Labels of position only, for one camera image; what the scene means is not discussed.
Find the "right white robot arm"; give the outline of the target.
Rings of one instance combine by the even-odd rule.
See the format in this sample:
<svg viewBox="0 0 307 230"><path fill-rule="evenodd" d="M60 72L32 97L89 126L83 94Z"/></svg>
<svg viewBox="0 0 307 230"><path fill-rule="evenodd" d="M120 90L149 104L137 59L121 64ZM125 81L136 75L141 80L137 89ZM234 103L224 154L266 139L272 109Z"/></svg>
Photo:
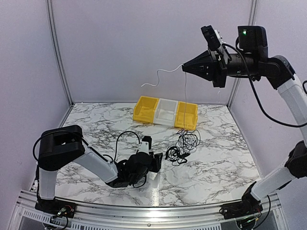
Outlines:
<svg viewBox="0 0 307 230"><path fill-rule="evenodd" d="M207 42L207 49L184 63L182 70L210 81L215 88L225 87L227 77L247 79L261 112L276 124L299 129L303 138L281 166L252 183L244 192L237 210L247 215L271 192L307 175L307 90L286 57L269 56L264 27L241 25L237 31L236 43L230 45L211 25L203 26L201 33ZM294 123L283 122L266 112L254 84L261 78L266 78L284 100Z"/></svg>

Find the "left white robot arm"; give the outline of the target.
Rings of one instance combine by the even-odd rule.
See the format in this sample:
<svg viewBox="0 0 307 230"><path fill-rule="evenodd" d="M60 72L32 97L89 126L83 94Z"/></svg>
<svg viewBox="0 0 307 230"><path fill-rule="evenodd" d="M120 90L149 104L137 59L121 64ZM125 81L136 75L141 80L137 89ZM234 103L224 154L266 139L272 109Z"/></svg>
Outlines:
<svg viewBox="0 0 307 230"><path fill-rule="evenodd" d="M43 132L33 145L37 162L37 201L50 213L60 210L55 196L59 169L74 162L98 176L111 188L135 187L140 180L147 180L149 172L158 173L162 166L162 153L152 151L151 136L138 138L136 153L126 160L100 154L83 137L78 125L65 126Z"/></svg>

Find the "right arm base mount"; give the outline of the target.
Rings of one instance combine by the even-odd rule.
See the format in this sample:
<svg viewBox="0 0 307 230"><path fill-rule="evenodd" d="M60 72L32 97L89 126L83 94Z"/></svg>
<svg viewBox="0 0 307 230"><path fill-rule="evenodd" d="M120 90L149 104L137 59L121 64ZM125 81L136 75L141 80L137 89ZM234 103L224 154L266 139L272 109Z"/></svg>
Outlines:
<svg viewBox="0 0 307 230"><path fill-rule="evenodd" d="M262 210L262 204L251 195L251 188L249 188L242 195L240 201L223 204L219 213L223 215L224 219L232 219L260 213Z"/></svg>

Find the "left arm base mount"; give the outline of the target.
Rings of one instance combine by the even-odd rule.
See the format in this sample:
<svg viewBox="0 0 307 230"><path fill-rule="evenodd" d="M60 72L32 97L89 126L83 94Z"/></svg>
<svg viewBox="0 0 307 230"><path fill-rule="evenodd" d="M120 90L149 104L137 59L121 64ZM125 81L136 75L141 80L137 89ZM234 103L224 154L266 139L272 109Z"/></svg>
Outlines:
<svg viewBox="0 0 307 230"><path fill-rule="evenodd" d="M76 203L58 200L56 198L52 200L40 198L35 204L35 209L52 214L56 217L67 216L68 218L73 218L76 210Z"/></svg>

